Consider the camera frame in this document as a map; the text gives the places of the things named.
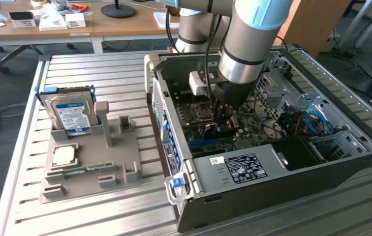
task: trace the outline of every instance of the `aluminum table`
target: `aluminum table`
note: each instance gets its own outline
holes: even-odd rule
[[[336,189],[176,232],[143,84],[143,57],[158,52],[52,56],[37,63],[33,87],[94,84],[98,100],[110,103],[108,118],[134,119],[144,184],[57,203],[37,201],[51,122],[32,90],[0,198],[0,235],[372,235],[372,167]],[[372,127],[372,108],[361,98],[305,52],[291,54]],[[303,78],[293,80],[310,92]]]

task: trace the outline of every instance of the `white box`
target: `white box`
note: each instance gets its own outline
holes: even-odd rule
[[[9,17],[16,28],[35,27],[35,17],[31,12],[9,12]]]
[[[39,24],[40,31],[66,30],[67,28],[68,27],[63,19],[55,23],[48,20],[40,19],[40,24]]]
[[[74,13],[66,15],[66,22],[68,28],[86,27],[86,20],[82,13]]]
[[[29,20],[12,20],[13,27],[23,28],[23,27],[35,27],[36,22],[33,19]]]

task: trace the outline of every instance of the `circuit board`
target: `circuit board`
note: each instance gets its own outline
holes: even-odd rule
[[[239,129],[235,135],[226,138],[203,138],[205,126],[214,123],[209,102],[176,104],[176,113],[188,149],[195,158],[255,147],[271,139],[253,114],[250,102],[242,105],[237,116]]]

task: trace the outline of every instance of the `black lamp base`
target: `black lamp base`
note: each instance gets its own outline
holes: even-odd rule
[[[127,18],[135,15],[135,9],[122,4],[116,8],[114,4],[110,4],[102,7],[102,14],[111,18]]]

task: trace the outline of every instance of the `red object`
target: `red object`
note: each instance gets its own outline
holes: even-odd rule
[[[79,12],[84,12],[87,10],[87,8],[88,8],[87,5],[80,5],[80,4],[71,3],[71,9],[74,9]]]

